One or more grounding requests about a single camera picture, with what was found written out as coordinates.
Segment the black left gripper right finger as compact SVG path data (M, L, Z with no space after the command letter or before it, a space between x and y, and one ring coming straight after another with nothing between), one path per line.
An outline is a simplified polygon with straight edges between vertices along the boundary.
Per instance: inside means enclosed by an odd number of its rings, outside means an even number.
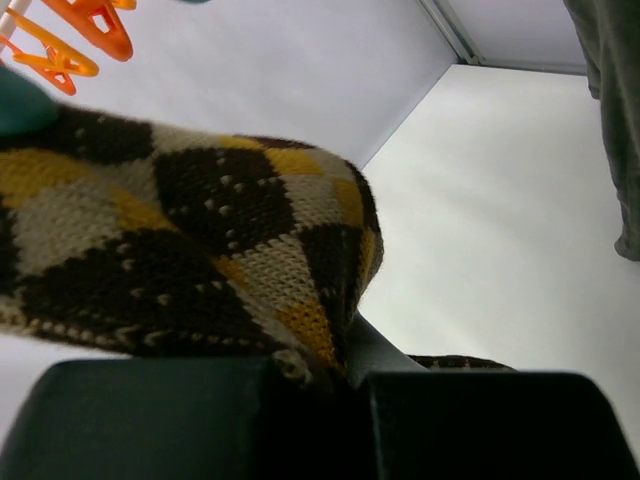
M360 479L636 479L609 400L574 372L428 370L361 315L349 331Z

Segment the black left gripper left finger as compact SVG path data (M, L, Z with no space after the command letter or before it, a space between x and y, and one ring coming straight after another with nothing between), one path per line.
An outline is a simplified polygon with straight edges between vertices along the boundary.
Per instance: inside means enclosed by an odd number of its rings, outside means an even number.
M342 479L332 412L267 358L80 360L34 384L5 479Z

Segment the orange brown argyle sock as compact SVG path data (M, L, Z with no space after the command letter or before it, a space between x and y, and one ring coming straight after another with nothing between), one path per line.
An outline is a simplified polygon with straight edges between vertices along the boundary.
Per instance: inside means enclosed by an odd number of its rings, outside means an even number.
M383 251L360 170L304 142L64 104L1 141L7 333L134 357L264 355L331 388Z

